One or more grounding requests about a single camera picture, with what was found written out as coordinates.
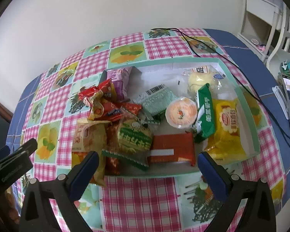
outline white strip label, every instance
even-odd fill
[[[174,149],[154,149],[150,150],[150,156],[174,155]]]

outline plastic cup lid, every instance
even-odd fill
[[[253,44],[255,44],[255,45],[258,45],[259,44],[259,41],[257,40],[257,39],[251,39],[251,42],[253,43]]]
[[[197,105],[192,100],[181,97],[172,101],[166,108],[167,122],[175,128],[189,128],[198,115]]]

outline black cable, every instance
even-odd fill
[[[216,50],[214,50],[213,48],[211,48],[210,46],[208,46],[206,43],[196,39],[196,38],[193,38],[189,35],[186,35],[185,33],[181,32],[179,29],[177,28],[155,28],[155,29],[152,29],[152,30],[170,30],[170,31],[175,31],[175,32],[179,32],[181,33],[181,35],[183,36],[183,38],[186,40],[186,42],[188,43],[190,49],[193,51],[193,53],[195,53],[198,57],[200,57],[191,47],[191,45],[189,44],[188,40],[184,37],[184,36],[187,36],[195,41],[198,41],[199,43],[205,45],[206,47],[210,48],[212,51],[214,51],[216,54],[218,54],[219,56],[221,56],[222,58],[224,58],[226,61],[228,61],[229,63],[231,63],[233,66],[235,66],[242,74],[243,76],[247,79],[247,81],[249,82],[250,86],[252,87],[252,89],[255,91],[256,96],[253,95],[253,93],[250,92],[250,90],[248,88],[246,88],[241,82],[240,80],[235,76],[233,75],[232,73],[232,76],[235,78],[235,80],[255,99],[257,100],[264,108],[265,110],[268,112],[268,115],[270,115],[270,117],[272,118],[272,120],[274,121],[274,123],[278,126],[285,142],[287,143],[288,147],[290,148],[290,144],[287,142],[287,139],[286,137],[288,137],[290,139],[290,136],[282,129],[282,127],[279,125],[277,119],[274,117],[273,113],[267,108],[267,106],[263,103],[263,101],[260,99],[259,95],[257,94],[256,92],[256,89],[254,88],[254,86],[252,85],[252,83],[249,81],[249,79],[246,77],[245,73],[235,64],[233,63],[232,61],[230,61],[228,58],[226,58],[225,56],[221,55],[220,53],[218,53]]]

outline snack package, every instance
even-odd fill
[[[189,75],[188,90],[192,96],[195,96],[198,90],[205,84],[218,86],[217,78],[219,78],[220,74],[212,66],[200,66],[186,73]]]
[[[107,99],[111,99],[111,80],[107,79],[101,82],[98,86],[91,86],[81,92],[78,93],[78,97],[84,101],[84,103],[90,106],[89,99],[91,101],[95,100],[95,98],[101,98],[104,96]]]
[[[137,118],[124,108],[116,136],[102,150],[106,157],[118,158],[121,162],[129,163],[143,171],[148,169],[147,157],[152,144],[152,132],[148,124]]]
[[[107,146],[112,146],[112,141],[116,135],[118,125],[119,121],[116,121],[105,129],[107,136]],[[118,158],[106,157],[105,173],[107,175],[120,175],[120,161]]]
[[[112,80],[112,101],[127,99],[127,86],[132,67],[108,70],[107,79]]]
[[[153,87],[133,100],[136,104],[141,104],[146,113],[149,113],[155,119],[160,119],[168,105],[177,97],[164,84]]]
[[[198,110],[195,102],[181,97],[172,101],[165,111],[165,117],[172,127],[191,128],[197,118]]]
[[[140,104],[113,103],[103,97],[94,101],[90,100],[90,102],[92,102],[91,113],[88,116],[90,120],[109,120],[114,122],[122,118],[121,106],[135,115],[142,108]]]
[[[205,149],[218,164],[229,164],[247,158],[241,146],[237,119],[237,100],[213,99],[216,132],[208,139]]]
[[[196,95],[196,103],[199,111],[197,119],[192,125],[192,130],[197,133],[194,137],[196,143],[207,139],[216,131],[212,95],[209,91],[209,86],[209,84],[203,85]]]
[[[105,127],[110,121],[90,121],[79,119],[77,121],[72,144],[72,167],[80,164],[89,151],[95,151],[99,155],[99,166],[94,173],[90,183],[105,186],[104,170],[105,157],[102,156],[102,149],[106,147],[107,135]]]
[[[195,166],[192,133],[155,135],[148,163],[189,161]]]

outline chair backrest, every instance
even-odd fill
[[[287,8],[285,3],[283,8],[281,32],[277,45],[267,60],[267,68],[269,68],[270,61],[274,55],[277,55],[281,62],[286,60],[290,61],[290,10]]]

